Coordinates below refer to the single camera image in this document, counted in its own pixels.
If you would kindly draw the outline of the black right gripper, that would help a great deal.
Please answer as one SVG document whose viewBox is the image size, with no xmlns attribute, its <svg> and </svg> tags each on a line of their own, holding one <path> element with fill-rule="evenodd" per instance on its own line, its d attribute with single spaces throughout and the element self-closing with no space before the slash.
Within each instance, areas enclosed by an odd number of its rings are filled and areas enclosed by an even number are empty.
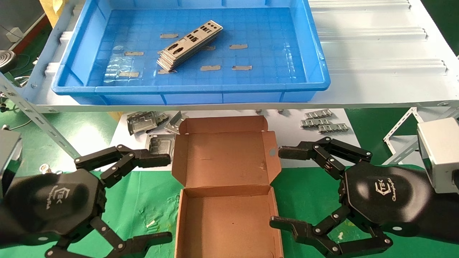
<svg viewBox="0 0 459 258">
<path fill-rule="evenodd" d="M 280 216 L 269 219 L 271 228 L 289 231 L 296 243 L 310 245 L 324 257 L 383 253 L 393 245 L 383 231 L 402 237 L 458 238 L 458 194 L 436 193 L 424 171 L 372 165 L 371 152 L 331 137 L 300 142 L 296 147 L 281 146 L 278 155 L 313 160 L 332 178 L 342 180 L 340 202 L 346 205 L 317 225 Z M 345 171 L 337 158 L 356 165 Z M 328 233 L 348 218 L 371 237 L 340 243 L 331 240 Z"/>
</svg>

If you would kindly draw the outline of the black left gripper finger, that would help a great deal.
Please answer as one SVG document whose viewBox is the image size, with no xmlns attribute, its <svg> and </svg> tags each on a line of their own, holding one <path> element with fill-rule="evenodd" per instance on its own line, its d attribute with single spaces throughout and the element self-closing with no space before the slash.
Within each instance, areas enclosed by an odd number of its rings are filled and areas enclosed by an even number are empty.
<svg viewBox="0 0 459 258">
<path fill-rule="evenodd" d="M 147 149 L 130 149 L 124 145 L 106 148 L 74 160 L 76 169 L 87 171 L 111 165 L 100 175 L 100 181 L 105 188 L 116 185 L 136 167 L 156 168 L 170 163 L 169 154 L 152 154 Z"/>
</svg>

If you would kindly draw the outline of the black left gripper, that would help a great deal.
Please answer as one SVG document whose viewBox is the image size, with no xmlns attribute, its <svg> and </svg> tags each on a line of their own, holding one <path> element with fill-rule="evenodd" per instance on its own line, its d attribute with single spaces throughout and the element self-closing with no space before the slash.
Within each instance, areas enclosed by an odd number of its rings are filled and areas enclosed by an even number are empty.
<svg viewBox="0 0 459 258">
<path fill-rule="evenodd" d="M 171 232 L 122 240 L 101 219 L 106 201 L 103 184 L 83 169 L 16 177 L 1 200 L 1 247 L 59 240 L 46 258 L 87 258 L 68 247 L 96 230 L 113 247 L 106 258 L 144 258 L 152 246 L 172 241 Z"/>
</svg>

